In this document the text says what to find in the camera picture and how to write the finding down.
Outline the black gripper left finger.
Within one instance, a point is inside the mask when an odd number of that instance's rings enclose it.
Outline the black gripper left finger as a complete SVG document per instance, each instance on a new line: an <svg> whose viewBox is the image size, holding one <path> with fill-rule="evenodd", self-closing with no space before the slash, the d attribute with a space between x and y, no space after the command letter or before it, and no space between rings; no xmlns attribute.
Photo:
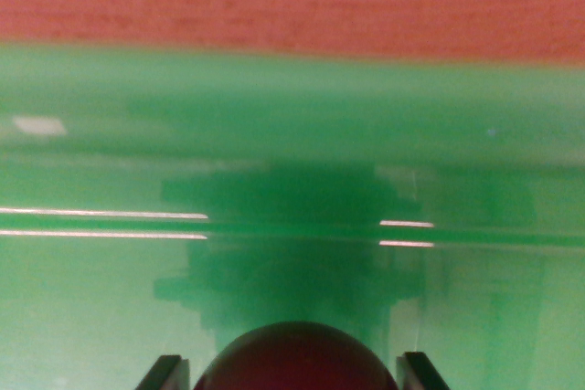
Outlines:
<svg viewBox="0 0 585 390"><path fill-rule="evenodd" d="M189 361L178 354L159 356L135 389L189 390Z"/></svg>

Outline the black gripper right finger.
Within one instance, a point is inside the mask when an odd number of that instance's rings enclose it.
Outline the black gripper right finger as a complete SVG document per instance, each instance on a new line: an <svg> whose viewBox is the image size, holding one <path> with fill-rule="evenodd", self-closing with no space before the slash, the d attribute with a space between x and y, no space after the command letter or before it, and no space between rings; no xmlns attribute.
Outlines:
<svg viewBox="0 0 585 390"><path fill-rule="evenodd" d="M396 364L400 390L450 390L424 352L405 352Z"/></svg>

